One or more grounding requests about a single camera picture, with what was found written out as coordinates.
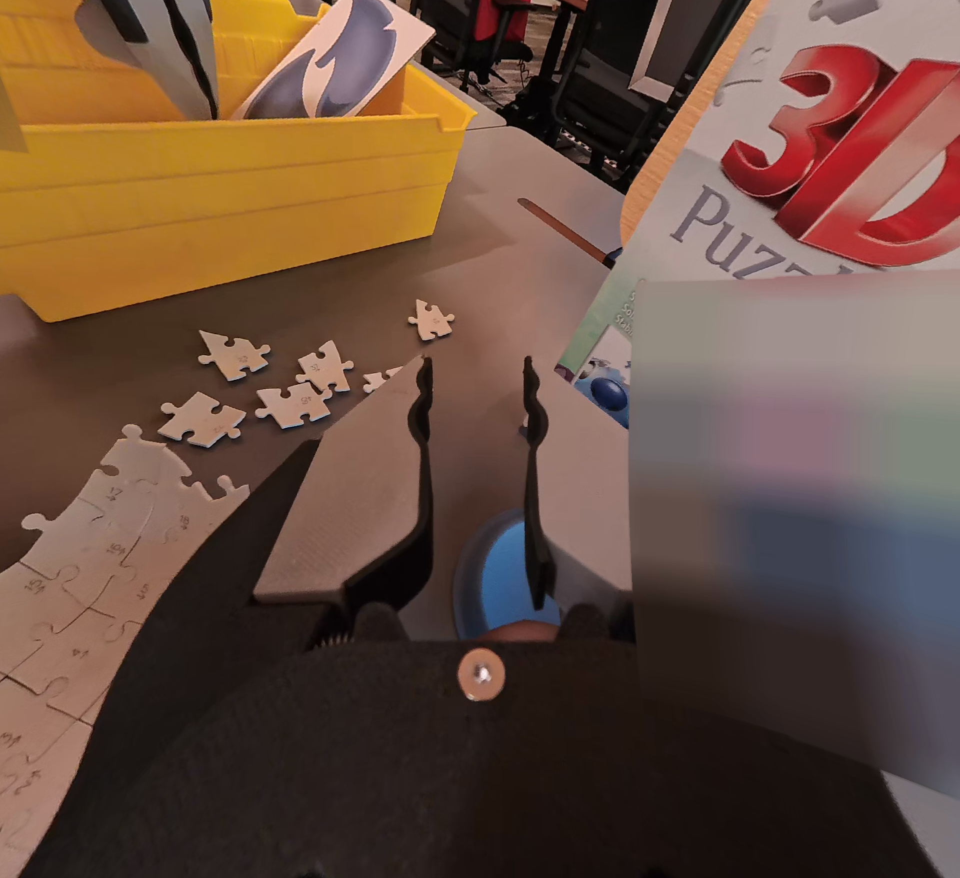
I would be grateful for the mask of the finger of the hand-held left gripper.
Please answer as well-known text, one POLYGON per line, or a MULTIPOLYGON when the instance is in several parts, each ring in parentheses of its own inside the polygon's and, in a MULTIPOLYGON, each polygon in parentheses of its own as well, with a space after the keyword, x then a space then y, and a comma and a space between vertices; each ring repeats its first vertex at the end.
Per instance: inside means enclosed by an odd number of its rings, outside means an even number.
POLYGON ((184 117, 191 120, 217 119, 210 117, 209 103, 181 43, 184 22, 176 0, 153 0, 153 11, 154 22, 148 27, 151 39, 148 44, 126 43, 114 25, 129 56, 155 80, 184 117))
POLYGON ((184 21, 180 40, 208 102, 210 117, 219 116, 219 90, 212 34, 210 0, 175 0, 184 21))

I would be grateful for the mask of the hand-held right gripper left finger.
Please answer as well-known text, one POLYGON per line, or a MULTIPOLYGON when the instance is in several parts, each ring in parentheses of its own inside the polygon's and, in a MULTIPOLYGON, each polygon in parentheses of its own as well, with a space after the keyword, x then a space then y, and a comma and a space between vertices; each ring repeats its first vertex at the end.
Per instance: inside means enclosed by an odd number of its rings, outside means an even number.
POLYGON ((433 568, 433 363, 327 429, 253 590, 262 604, 407 605, 433 568))

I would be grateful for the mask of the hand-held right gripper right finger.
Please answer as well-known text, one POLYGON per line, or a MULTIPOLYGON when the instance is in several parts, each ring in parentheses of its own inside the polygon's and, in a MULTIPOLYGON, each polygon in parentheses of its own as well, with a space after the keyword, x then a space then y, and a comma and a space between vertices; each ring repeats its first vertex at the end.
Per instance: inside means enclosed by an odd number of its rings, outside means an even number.
POLYGON ((523 363, 528 444, 525 570, 532 602, 560 611, 633 602, 628 432, 555 370, 523 363))

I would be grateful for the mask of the white puzzle pieces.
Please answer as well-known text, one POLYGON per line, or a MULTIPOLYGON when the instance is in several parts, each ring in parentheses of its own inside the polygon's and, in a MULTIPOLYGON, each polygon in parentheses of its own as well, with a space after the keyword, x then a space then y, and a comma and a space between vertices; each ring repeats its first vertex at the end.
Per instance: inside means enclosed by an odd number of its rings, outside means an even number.
MULTIPOLYGON (((454 314, 422 299, 415 302, 414 315, 407 318, 424 343, 448 336, 454 320, 454 314)), ((230 338, 207 331, 199 334, 206 351, 198 357, 198 362, 215 366, 227 382, 239 382, 269 364, 267 356, 271 349, 267 344, 255 345, 241 337, 230 338)), ((257 419, 271 418, 281 429, 300 427, 307 421, 328 417, 330 400, 352 388, 346 375, 354 369, 354 361, 342 357, 333 340, 299 357, 297 363, 299 373, 293 384, 256 391, 260 402, 254 409, 257 419)), ((240 438, 241 422, 247 415, 204 392, 195 392, 181 405, 165 402, 161 408, 167 419, 158 429, 160 436, 187 440, 202 448, 210 448, 224 437, 240 438)))

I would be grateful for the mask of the yellow plastic bin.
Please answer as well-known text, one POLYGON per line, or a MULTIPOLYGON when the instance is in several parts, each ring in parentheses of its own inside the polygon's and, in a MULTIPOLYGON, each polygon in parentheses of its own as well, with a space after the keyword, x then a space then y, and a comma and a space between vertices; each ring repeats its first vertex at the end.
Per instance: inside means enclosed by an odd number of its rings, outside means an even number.
POLYGON ((88 43, 82 0, 2 0, 1 292, 72 319, 430 235, 475 108, 409 64, 352 118, 187 121, 88 43))

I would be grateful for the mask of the blue plastic puzzle stand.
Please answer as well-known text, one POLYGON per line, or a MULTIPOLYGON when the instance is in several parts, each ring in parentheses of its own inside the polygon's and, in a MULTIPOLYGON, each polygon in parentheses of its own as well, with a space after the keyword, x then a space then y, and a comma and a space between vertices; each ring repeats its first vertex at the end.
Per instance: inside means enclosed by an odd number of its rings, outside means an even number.
POLYGON ((522 509, 490 517, 467 540, 454 572, 452 608, 462 640, 519 621, 561 623, 552 598, 545 598, 542 609, 534 607, 525 567, 522 509))

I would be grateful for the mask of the assembled white puzzle section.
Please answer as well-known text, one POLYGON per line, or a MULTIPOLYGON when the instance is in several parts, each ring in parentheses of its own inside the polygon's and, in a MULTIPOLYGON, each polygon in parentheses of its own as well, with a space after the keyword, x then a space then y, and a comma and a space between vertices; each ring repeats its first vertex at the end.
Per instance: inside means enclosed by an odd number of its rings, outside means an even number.
POLYGON ((250 495, 218 497, 127 425, 77 497, 1 577, 1 874, 18 876, 77 775, 116 673, 163 592, 250 495))

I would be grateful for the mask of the printed puzzle box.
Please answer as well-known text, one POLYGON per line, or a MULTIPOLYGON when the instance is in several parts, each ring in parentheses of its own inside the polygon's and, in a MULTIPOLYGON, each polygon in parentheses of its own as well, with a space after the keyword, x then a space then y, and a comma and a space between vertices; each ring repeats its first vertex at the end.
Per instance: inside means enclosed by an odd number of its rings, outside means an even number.
POLYGON ((771 0, 555 371, 628 425, 641 280, 958 270, 958 0, 771 0))

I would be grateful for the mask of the white card with blue shapes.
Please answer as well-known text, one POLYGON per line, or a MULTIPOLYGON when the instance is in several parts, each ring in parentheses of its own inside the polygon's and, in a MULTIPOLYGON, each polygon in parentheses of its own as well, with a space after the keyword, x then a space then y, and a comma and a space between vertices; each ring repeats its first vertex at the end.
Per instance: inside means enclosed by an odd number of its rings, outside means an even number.
POLYGON ((390 0, 337 0, 233 118, 354 117, 435 33, 390 0))

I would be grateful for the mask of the black office chair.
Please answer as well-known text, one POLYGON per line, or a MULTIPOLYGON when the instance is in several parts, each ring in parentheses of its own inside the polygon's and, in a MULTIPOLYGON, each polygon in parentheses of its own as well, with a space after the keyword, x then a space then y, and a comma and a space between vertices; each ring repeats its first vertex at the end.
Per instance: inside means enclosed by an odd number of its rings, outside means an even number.
POLYGON ((489 84, 503 61, 527 66, 525 41, 532 0, 411 0, 410 11, 434 29, 421 52, 426 69, 453 78, 462 92, 489 84))

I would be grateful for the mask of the black mesh chair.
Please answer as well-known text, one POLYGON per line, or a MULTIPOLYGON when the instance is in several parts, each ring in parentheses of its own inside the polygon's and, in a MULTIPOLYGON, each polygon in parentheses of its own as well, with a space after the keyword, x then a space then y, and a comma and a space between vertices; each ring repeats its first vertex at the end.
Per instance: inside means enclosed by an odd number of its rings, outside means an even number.
POLYGON ((631 90, 629 78, 580 42, 558 81, 529 80, 499 112, 508 126, 555 149, 566 132, 586 147, 586 169, 626 193, 723 41, 722 32, 702 38, 664 103, 631 90))

